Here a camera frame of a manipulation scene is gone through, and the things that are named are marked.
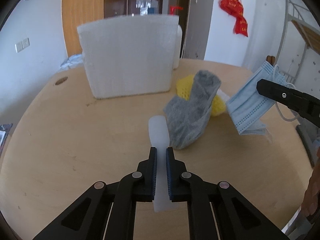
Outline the person right hand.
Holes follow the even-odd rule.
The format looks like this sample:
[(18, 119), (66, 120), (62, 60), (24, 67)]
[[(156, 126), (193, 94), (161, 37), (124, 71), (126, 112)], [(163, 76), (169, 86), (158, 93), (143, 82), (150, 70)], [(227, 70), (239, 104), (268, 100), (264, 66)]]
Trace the person right hand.
[(313, 168), (312, 175), (309, 179), (308, 188), (304, 194), (303, 202), (301, 205), (302, 213), (305, 217), (313, 215), (318, 208), (319, 196), (319, 149), (317, 151), (318, 161)]

